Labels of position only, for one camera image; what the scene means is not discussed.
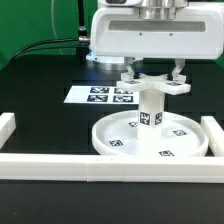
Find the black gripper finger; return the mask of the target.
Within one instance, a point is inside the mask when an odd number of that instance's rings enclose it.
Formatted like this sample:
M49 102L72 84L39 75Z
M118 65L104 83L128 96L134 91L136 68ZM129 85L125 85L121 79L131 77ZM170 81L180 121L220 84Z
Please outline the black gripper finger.
M134 58L133 57L125 57L124 58L124 64L125 67L127 69L128 75L133 78L135 75L134 69L132 68L132 64L134 62Z
M174 80L178 79L178 75L183 70L184 66L185 66L185 60L184 59L176 59L175 60L175 68L172 71L172 78Z

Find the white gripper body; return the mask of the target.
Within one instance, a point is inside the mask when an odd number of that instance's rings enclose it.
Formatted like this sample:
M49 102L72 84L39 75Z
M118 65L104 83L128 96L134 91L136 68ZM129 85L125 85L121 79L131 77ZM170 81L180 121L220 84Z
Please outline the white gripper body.
M224 3L98 0L90 49L97 56L216 59L224 51Z

